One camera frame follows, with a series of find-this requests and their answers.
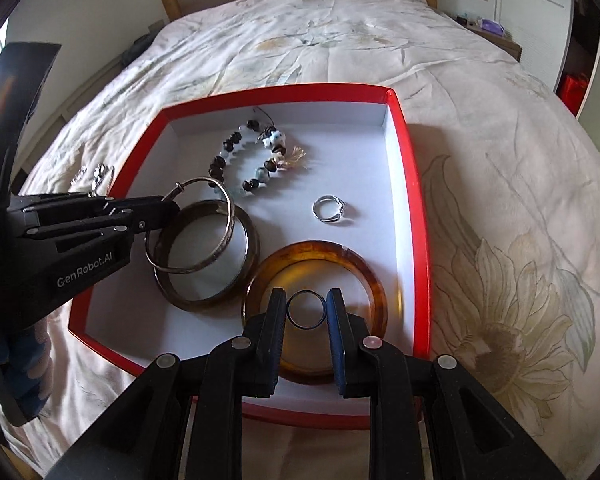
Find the dark wooden bangle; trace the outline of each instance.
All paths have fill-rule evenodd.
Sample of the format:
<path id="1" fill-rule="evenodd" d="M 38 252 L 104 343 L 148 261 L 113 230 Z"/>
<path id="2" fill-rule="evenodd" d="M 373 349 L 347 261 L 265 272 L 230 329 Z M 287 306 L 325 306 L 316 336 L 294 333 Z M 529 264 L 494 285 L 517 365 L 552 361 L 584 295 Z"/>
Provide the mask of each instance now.
<path id="1" fill-rule="evenodd" d="M 222 202 L 221 200 L 203 200 L 181 209 L 174 221 L 160 232 L 158 242 L 154 249 L 155 259 L 158 263 L 162 266 L 167 264 L 171 247 L 185 227 L 200 218 L 215 214 L 222 216 L 227 215 L 225 202 Z M 186 300 L 176 292 L 171 283 L 171 275 L 156 269 L 154 275 L 158 283 L 158 288 L 160 288 L 163 296 L 169 300 L 171 304 L 182 310 L 193 312 L 203 307 L 215 306 L 219 303 L 223 303 L 238 296 L 244 291 L 260 258 L 260 238 L 253 221 L 251 221 L 251 218 L 244 209 L 235 206 L 235 219 L 242 224 L 246 238 L 244 262 L 242 263 L 240 272 L 238 272 L 229 285 L 217 294 L 202 300 Z"/>
<path id="2" fill-rule="evenodd" d="M 242 323 L 260 313 L 262 297 L 273 278 L 293 264 L 308 260 L 333 262 L 351 272 L 365 287 L 369 298 L 371 335 L 384 337 L 387 322 L 387 300 L 382 283 L 354 251 L 333 242 L 309 240 L 291 244 L 271 254 L 258 266 L 242 302 Z M 324 384 L 333 379 L 332 370 L 302 368 L 280 359 L 280 376 L 296 383 Z"/>

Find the black ring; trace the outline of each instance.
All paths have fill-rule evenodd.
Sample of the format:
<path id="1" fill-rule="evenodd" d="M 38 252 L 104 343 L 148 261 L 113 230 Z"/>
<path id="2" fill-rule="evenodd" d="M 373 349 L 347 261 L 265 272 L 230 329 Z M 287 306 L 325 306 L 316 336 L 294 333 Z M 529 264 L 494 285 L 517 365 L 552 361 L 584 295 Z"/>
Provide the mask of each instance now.
<path id="1" fill-rule="evenodd" d="M 202 200 L 188 205 L 180 210 L 176 218 L 165 227 L 158 236 L 158 241 L 155 245 L 155 259 L 161 264 L 166 265 L 171 252 L 171 246 L 178 235 L 192 222 L 199 218 L 210 215 L 227 215 L 227 204 L 221 200 Z M 246 238 L 246 247 L 244 254 L 244 262 L 238 274 L 232 279 L 223 290 L 202 300 L 187 300 L 178 294 L 171 283 L 171 275 L 154 269 L 154 276 L 158 282 L 158 288 L 162 295 L 174 306 L 193 312 L 201 307 L 215 306 L 223 303 L 226 300 L 240 294 L 249 283 L 260 257 L 260 237 L 256 231 L 256 227 L 251 221 L 246 211 L 238 206 L 235 206 L 235 219 L 242 224 L 244 235 Z"/>
<path id="2" fill-rule="evenodd" d="M 316 323 L 313 326 L 302 326 L 302 325 L 298 325 L 298 323 L 296 323 L 294 321 L 294 319 L 291 317 L 291 313 L 289 312 L 289 307 L 291 306 L 291 302 L 294 300 L 294 298 L 296 296 L 300 296 L 300 294 L 313 294 L 314 296 L 316 296 L 317 298 L 320 298 L 320 301 L 322 302 L 322 317 L 320 318 L 320 321 L 318 321 L 318 323 Z M 324 298 L 318 294 L 317 292 L 314 292 L 312 290 L 309 290 L 308 288 L 304 289 L 304 290 L 298 290 L 291 298 L 289 298 L 289 300 L 286 302 L 286 318 L 291 322 L 291 324 L 293 326 L 295 326 L 296 328 L 299 328 L 300 330 L 313 330 L 314 328 L 318 328 L 322 323 L 324 323 L 324 320 L 327 319 L 327 302 L 324 300 Z"/>

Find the silver bangle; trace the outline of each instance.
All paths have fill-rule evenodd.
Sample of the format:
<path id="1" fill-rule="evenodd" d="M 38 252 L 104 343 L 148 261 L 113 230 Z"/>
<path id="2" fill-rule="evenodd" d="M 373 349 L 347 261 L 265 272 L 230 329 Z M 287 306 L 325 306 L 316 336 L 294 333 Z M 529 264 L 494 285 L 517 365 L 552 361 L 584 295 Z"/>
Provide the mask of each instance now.
<path id="1" fill-rule="evenodd" d="M 222 191 L 222 194 L 224 195 L 224 198 L 226 199 L 226 204 L 227 204 L 227 216 L 226 216 L 226 226 L 224 228 L 224 234 L 222 235 L 222 238 L 220 238 L 220 241 L 218 242 L 218 245 L 216 245 L 216 248 L 204 260 L 201 260 L 198 263 L 193 264 L 192 266 L 189 266 L 189 267 L 163 267 L 163 266 L 159 265 L 158 263 L 156 263 L 151 255 L 151 251 L 149 250 L 150 231 L 147 231 L 144 234 L 144 252 L 146 253 L 146 259 L 149 260 L 149 263 L 152 264 L 152 266 L 154 266 L 154 268 L 156 270 L 160 270 L 161 272 L 166 272 L 168 274 L 192 274 L 193 272 L 198 272 L 199 270 L 202 270 L 205 267 L 208 267 L 209 265 L 211 265 L 214 261 L 216 261 L 220 257 L 220 254 L 222 254 L 224 252 L 227 245 L 229 244 L 229 241 L 231 241 L 231 237 L 234 235 L 234 226 L 235 226 L 234 199 L 231 198 L 231 195 L 227 191 L 227 188 L 219 180 L 211 178 L 210 176 L 199 176 L 199 177 L 187 180 L 186 182 L 183 182 L 182 184 L 177 182 L 176 187 L 174 187 L 167 195 L 165 195 L 165 197 L 162 199 L 162 201 L 164 202 L 165 200 L 173 200 L 180 193 L 182 193 L 189 184 L 193 184 L 194 182 L 211 182 L 211 183 L 215 184 L 216 186 L 218 186 L 220 191 Z"/>
<path id="2" fill-rule="evenodd" d="M 325 202 L 335 202 L 336 204 L 338 204 L 338 212 L 335 215 L 332 215 L 332 216 L 329 216 L 326 218 L 320 216 L 320 213 L 318 213 L 318 208 L 320 207 L 320 204 L 323 204 Z M 347 207 L 347 204 L 344 203 L 337 196 L 325 195 L 325 196 L 321 196 L 318 200 L 316 200 L 314 202 L 312 211 L 314 212 L 314 216 L 316 217 L 316 219 L 318 219 L 320 222 L 323 222 L 325 224 L 333 224 L 333 223 L 339 222 L 342 219 L 342 217 L 344 215 L 344 210 L 346 209 L 346 207 Z"/>

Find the tassel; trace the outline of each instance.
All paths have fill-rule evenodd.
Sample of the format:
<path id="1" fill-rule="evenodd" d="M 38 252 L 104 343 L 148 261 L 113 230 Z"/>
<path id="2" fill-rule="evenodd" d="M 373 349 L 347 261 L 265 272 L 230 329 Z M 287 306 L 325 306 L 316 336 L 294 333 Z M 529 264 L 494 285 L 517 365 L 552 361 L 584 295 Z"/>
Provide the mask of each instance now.
<path id="1" fill-rule="evenodd" d="M 290 170 L 300 165 L 300 160 L 306 155 L 305 150 L 299 146 L 294 147 L 291 155 L 283 157 L 281 160 L 276 160 L 276 165 L 279 170 Z"/>

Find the floral bedspread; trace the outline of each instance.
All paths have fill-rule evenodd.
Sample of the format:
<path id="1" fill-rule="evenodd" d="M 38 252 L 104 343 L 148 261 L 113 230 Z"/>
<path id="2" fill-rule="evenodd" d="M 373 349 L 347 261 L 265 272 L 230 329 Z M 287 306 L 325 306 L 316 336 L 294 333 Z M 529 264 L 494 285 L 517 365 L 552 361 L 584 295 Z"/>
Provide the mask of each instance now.
<path id="1" fill-rule="evenodd" d="M 426 197 L 433 354 L 455 355 L 586 478 L 600 462 L 600 156 L 549 89 L 424 0 L 241 0 L 184 17 L 64 128 L 23 191 L 120 168 L 163 106 L 326 81 L 400 98 Z M 51 400 L 8 428 L 41 472 L 130 381 L 68 334 L 68 308 L 49 320 Z M 248 421 L 243 449 L 245 478 L 367 475 L 367 432 Z"/>

